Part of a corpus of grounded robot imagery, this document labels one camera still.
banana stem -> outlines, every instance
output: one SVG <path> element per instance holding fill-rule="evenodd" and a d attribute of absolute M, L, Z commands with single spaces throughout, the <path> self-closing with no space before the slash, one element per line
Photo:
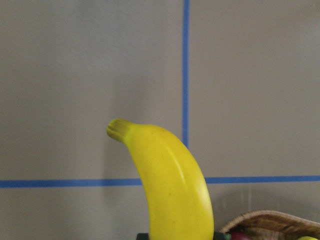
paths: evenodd
<path fill-rule="evenodd" d="M 106 129 L 106 133 L 108 134 L 108 136 L 110 138 L 113 138 L 114 140 L 117 140 L 121 143 L 125 143 L 125 138 L 128 135 L 128 132 L 130 130 L 131 125 L 133 125 L 134 123 L 121 119 L 121 118 L 117 118 L 112 120 L 107 129 Z"/>

banana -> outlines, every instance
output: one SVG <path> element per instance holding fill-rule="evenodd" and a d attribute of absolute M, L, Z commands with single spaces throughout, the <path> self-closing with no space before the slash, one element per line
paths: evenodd
<path fill-rule="evenodd" d="M 107 134 L 126 145 L 141 178 L 150 240 L 212 240 L 214 215 L 205 178 L 170 131 L 114 119 Z"/>

yellow banana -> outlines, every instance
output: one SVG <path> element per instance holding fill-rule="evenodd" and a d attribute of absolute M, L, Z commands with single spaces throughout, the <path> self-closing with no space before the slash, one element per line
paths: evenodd
<path fill-rule="evenodd" d="M 302 236 L 302 237 L 299 237 L 297 240 L 318 240 L 318 239 L 311 236 Z"/>
<path fill-rule="evenodd" d="M 114 119 L 107 134 L 126 145 L 141 178 L 150 240 L 212 240 L 214 216 L 205 178 L 185 145 L 155 125 Z"/>

red fruit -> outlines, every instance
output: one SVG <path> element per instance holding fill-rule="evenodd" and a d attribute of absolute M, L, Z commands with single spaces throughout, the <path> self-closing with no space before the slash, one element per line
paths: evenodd
<path fill-rule="evenodd" d="M 231 240 L 253 240 L 242 232 L 231 232 Z"/>

woven basket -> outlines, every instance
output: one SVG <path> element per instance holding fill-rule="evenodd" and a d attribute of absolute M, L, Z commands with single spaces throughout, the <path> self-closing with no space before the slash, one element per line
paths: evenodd
<path fill-rule="evenodd" d="M 297 240 L 303 236 L 320 239 L 320 223 L 279 211 L 260 210 L 236 217 L 220 232 L 241 232 L 253 240 Z"/>

